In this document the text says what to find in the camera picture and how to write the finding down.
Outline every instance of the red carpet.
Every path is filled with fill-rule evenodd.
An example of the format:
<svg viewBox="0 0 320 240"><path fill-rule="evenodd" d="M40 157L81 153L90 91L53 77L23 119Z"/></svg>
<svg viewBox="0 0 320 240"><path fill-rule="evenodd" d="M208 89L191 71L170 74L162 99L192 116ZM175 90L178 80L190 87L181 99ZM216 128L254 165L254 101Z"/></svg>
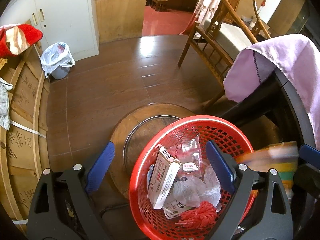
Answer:
<svg viewBox="0 0 320 240"><path fill-rule="evenodd" d="M146 6L144 9L142 36L179 34L184 31L192 12L170 10L159 12Z"/></svg>

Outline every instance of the cabinet handle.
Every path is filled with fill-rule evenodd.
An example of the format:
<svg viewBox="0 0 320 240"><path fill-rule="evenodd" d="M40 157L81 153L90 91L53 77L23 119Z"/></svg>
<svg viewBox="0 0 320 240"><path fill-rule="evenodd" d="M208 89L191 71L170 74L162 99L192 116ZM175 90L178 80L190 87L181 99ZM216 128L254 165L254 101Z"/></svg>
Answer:
<svg viewBox="0 0 320 240"><path fill-rule="evenodd" d="M37 26L38 23L37 23L36 16L34 13L32 14L32 19L33 19L33 23L35 24L35 26Z"/></svg>
<svg viewBox="0 0 320 240"><path fill-rule="evenodd" d="M39 10L39 15L40 15L40 17L39 17L39 18L40 18L40 21L41 21L41 22L44 22L44 15L43 15L42 9Z"/></svg>

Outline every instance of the white cabinet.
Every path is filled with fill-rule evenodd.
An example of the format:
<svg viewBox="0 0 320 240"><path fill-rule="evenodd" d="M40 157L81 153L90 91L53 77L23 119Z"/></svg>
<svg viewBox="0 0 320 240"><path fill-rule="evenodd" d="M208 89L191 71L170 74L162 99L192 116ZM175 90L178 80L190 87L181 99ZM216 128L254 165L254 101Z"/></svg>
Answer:
<svg viewBox="0 0 320 240"><path fill-rule="evenodd" d="M42 49L58 41L67 43L75 60L99 54L95 0L14 0L0 25L28 19L44 34Z"/></svg>

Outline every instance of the floral curtain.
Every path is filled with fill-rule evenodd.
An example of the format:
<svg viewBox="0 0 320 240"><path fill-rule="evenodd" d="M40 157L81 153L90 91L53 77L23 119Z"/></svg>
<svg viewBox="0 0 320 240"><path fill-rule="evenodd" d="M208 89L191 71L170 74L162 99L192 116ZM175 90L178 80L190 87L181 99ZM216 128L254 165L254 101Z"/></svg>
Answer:
<svg viewBox="0 0 320 240"><path fill-rule="evenodd" d="M187 28L180 35L188 35L196 21L202 26L205 20L211 20L219 3L220 0L199 0Z"/></svg>

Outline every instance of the chair backrest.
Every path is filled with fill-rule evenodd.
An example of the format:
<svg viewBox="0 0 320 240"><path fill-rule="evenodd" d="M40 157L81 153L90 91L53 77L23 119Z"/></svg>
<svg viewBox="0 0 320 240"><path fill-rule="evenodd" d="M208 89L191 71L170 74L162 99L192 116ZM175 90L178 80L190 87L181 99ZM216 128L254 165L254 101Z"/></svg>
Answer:
<svg viewBox="0 0 320 240"><path fill-rule="evenodd" d="M242 31L248 37L248 39L250 40L250 42L252 44L258 42L255 35L257 35L260 30L262 30L263 33L265 34L265 36L268 39L270 39L271 37L270 37L268 31L266 30L265 26L263 25L263 23L259 17L256 0L252 0L252 4L253 4L253 9L254 9L254 14L257 18L257 22L256 22L255 26L252 28L252 31L250 31L249 28L244 24L244 22L238 16L236 11L233 9L233 7L229 3L229 1L228 0L221 0L218 5L218 9L215 12L213 18L211 19L211 23L210 23L209 27L207 28L206 32L214 39L220 30L221 24L223 23L225 16L229 13L233 17L233 20L242 29Z"/></svg>

